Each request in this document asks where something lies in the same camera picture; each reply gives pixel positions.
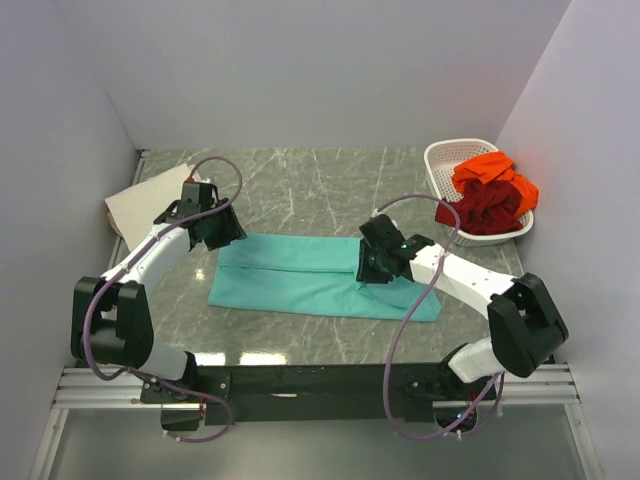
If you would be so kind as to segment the teal t shirt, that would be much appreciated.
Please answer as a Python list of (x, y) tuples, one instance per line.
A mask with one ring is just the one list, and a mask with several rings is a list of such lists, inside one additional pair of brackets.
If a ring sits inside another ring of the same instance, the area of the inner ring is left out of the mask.
[(300, 315), (402, 320), (424, 287), (404, 278), (356, 280), (360, 242), (250, 233), (219, 251), (210, 306)]

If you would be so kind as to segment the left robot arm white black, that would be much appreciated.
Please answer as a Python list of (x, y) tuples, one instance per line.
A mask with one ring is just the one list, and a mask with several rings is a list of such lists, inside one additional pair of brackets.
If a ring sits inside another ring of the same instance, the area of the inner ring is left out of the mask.
[(176, 401), (200, 388), (193, 353), (155, 338), (149, 295), (184, 255), (202, 243), (216, 250), (246, 237), (229, 198), (206, 182), (186, 180), (181, 197), (153, 222), (144, 240), (99, 277), (74, 287), (70, 350), (90, 365), (110, 364), (164, 380)]

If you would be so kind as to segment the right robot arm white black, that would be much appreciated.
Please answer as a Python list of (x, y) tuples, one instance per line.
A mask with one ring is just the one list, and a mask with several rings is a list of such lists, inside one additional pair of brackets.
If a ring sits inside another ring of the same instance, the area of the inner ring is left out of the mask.
[(387, 284), (395, 279), (432, 285), (471, 307), (488, 321), (489, 336), (466, 344), (444, 361), (444, 395), (460, 399), (474, 381), (509, 372), (529, 377), (569, 338), (544, 282), (495, 272), (449, 253), (423, 235), (404, 236), (385, 214), (360, 226), (357, 280)]

